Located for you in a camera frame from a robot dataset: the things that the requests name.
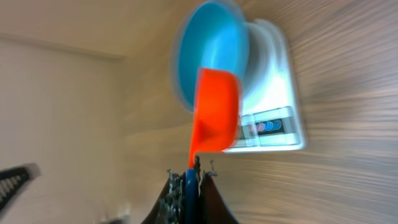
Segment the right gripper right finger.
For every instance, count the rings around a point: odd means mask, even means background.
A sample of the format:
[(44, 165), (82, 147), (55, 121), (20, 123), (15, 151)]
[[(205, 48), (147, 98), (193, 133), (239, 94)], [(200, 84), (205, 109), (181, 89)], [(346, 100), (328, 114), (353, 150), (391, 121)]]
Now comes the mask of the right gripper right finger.
[(225, 204), (213, 180), (213, 177), (218, 175), (213, 160), (210, 164), (211, 170), (203, 172), (200, 184), (198, 222), (201, 224), (238, 224), (239, 222)]

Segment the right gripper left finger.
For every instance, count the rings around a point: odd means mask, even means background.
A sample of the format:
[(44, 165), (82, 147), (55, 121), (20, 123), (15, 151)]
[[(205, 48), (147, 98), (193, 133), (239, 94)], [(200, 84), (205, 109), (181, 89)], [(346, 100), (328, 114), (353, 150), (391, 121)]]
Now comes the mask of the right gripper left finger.
[(185, 173), (167, 170), (169, 178), (142, 224), (182, 224), (185, 222)]

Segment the red plastic measuring scoop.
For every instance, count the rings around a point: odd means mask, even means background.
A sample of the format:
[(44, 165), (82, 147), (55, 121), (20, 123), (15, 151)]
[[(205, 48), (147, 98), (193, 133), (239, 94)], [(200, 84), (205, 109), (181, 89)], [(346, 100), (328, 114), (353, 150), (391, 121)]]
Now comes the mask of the red plastic measuring scoop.
[(195, 90), (193, 132), (188, 167), (194, 168), (198, 152), (222, 152), (235, 140), (241, 81), (223, 70), (201, 68)]

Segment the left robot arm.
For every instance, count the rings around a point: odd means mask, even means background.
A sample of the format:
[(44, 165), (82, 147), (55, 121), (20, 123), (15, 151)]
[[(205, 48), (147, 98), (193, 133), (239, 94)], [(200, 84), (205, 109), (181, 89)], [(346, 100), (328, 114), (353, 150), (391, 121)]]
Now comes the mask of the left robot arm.
[(40, 168), (35, 163), (1, 170), (1, 215), (11, 206), (27, 185), (38, 178)]

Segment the white digital kitchen scale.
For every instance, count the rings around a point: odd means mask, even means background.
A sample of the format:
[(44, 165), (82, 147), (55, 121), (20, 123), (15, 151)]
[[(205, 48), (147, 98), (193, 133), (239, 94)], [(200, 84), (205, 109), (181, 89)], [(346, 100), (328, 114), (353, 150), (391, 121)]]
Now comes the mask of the white digital kitchen scale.
[(225, 153), (296, 151), (307, 145), (289, 43), (274, 23), (247, 24), (249, 62), (243, 80), (239, 132)]

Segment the teal plastic bowl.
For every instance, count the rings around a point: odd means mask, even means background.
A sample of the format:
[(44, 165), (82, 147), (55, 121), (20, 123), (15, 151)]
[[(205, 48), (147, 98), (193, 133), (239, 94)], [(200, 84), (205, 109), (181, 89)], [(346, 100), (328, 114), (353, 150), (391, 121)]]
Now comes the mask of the teal plastic bowl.
[(205, 1), (189, 12), (171, 54), (172, 80), (181, 105), (194, 109), (201, 68), (225, 70), (243, 79), (249, 58), (249, 32), (234, 1)]

